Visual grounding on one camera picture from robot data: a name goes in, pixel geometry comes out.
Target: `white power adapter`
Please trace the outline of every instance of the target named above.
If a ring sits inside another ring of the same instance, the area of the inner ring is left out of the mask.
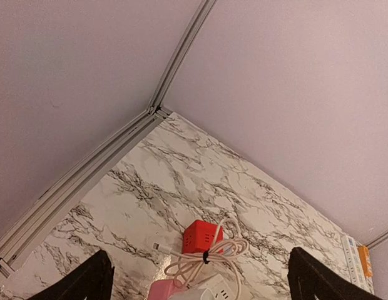
[[[200,282],[199,285],[193,287],[195,289],[211,290],[215,300],[234,300],[235,295],[229,288],[223,276],[219,273],[215,274],[206,281]]]
[[[184,292],[173,294],[169,300],[215,300],[211,290],[207,288],[189,289]]]

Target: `bundled cord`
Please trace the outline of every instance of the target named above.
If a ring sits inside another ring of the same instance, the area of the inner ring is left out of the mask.
[[[235,225],[237,237],[234,236],[231,239],[225,239],[217,242],[219,230],[222,228],[222,225],[227,222],[231,222]],[[201,273],[205,264],[227,263],[235,273],[236,277],[237,295],[235,299],[238,300],[240,298],[242,292],[242,282],[237,267],[232,261],[248,251],[248,242],[241,238],[240,226],[236,220],[222,219],[219,222],[211,247],[204,253],[181,254],[172,250],[170,247],[165,247],[159,244],[154,244],[154,248],[159,252],[172,254],[178,257],[177,262],[170,264],[165,269],[165,274],[174,278],[175,284],[178,288],[182,286],[188,287],[190,283],[194,282]],[[177,267],[175,272],[171,271],[174,267]],[[180,283],[178,278],[183,278],[183,283]]]

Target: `gray marble vein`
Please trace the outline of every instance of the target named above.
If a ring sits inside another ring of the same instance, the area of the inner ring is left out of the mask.
[[[177,114],[130,151],[53,229],[7,282],[4,299],[27,299],[99,249],[116,266],[113,299],[144,300],[196,219],[235,218],[250,243],[237,262],[242,299],[290,299],[287,263],[301,246],[348,279],[341,228],[240,155]],[[233,274],[221,266],[229,281]]]

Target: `black cable tie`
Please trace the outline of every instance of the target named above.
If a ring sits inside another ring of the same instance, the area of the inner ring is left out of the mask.
[[[204,261],[204,264],[209,264],[209,261],[207,261],[207,258],[209,256],[209,253],[208,253],[209,249],[206,250],[203,254],[202,254],[202,260]]]

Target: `marble surface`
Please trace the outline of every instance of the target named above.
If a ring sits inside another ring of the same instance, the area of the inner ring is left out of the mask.
[[[171,261],[153,243],[180,250],[181,234],[194,220],[217,223],[224,216],[239,221],[250,243],[237,264],[242,299],[290,299],[287,263],[295,246],[349,278],[338,226],[172,114],[52,230],[8,280],[3,299],[27,299],[104,249],[116,266],[112,299],[144,300]],[[233,280],[229,270],[220,271]]]

